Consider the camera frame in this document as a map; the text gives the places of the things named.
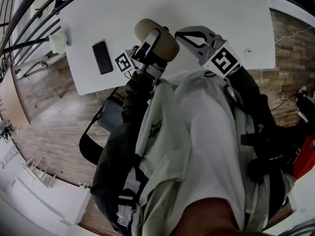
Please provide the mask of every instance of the white t-shirt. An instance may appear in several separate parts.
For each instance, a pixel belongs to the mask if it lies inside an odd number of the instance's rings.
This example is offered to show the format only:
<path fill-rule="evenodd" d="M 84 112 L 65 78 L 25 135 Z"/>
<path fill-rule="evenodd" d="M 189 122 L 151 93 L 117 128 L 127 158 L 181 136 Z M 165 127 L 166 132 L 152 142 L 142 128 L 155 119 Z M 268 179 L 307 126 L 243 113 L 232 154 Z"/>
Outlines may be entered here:
<path fill-rule="evenodd" d="M 226 199 L 240 229 L 245 220 L 245 190 L 238 160 L 233 114 L 223 93 L 222 78 L 204 77 L 204 70 L 166 78 L 190 133 L 192 150 L 163 235 L 178 224 L 185 208 L 205 198 Z"/>

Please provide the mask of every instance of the white table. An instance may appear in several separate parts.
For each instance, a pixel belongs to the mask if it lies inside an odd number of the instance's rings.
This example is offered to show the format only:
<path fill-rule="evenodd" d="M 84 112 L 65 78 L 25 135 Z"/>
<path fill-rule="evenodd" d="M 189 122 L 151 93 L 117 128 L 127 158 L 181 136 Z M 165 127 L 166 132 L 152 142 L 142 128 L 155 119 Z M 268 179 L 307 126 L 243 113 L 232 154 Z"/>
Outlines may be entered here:
<path fill-rule="evenodd" d="M 61 11 L 62 29 L 70 46 L 67 58 L 79 94 L 125 85 L 113 59 L 140 42 L 133 33 L 150 18 L 170 33 L 194 25 L 207 26 L 227 39 L 246 69 L 275 67 L 275 45 L 266 0 L 76 0 Z M 101 75 L 92 46 L 105 40 L 114 71 Z M 251 49 L 245 57 L 245 50 Z M 181 46 L 164 75 L 200 69 L 197 59 Z"/>

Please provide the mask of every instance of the wooden disc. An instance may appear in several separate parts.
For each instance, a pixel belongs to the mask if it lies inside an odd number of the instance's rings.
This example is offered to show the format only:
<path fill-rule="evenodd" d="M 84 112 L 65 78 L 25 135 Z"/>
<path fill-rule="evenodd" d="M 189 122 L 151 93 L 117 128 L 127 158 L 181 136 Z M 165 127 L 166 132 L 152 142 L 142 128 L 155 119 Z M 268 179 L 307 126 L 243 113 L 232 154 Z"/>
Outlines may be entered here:
<path fill-rule="evenodd" d="M 166 29 L 151 19 L 142 19 L 136 24 L 134 33 L 143 42 L 154 29 L 158 29 L 161 34 L 153 52 L 164 61 L 171 62 L 179 52 L 179 45 Z"/>

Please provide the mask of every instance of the red object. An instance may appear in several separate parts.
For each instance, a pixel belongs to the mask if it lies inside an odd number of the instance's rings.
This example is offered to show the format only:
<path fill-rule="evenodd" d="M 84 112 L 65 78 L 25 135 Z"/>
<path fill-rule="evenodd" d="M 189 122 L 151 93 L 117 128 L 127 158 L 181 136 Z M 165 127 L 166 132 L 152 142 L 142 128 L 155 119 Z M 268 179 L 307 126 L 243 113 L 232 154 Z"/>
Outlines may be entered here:
<path fill-rule="evenodd" d="M 299 179 L 309 172 L 315 165 L 315 152 L 312 143 L 315 141 L 315 134 L 307 137 L 301 152 L 293 163 L 293 177 Z"/>

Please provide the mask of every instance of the black phone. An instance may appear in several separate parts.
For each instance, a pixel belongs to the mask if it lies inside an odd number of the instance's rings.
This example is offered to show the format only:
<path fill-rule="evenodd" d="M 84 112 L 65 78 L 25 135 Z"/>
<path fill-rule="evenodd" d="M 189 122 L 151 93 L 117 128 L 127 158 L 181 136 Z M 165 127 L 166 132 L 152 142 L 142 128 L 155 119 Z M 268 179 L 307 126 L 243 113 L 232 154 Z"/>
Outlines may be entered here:
<path fill-rule="evenodd" d="M 92 46 L 96 58 L 96 62 L 101 74 L 113 71 L 113 66 L 109 58 L 109 54 L 104 41 Z"/>

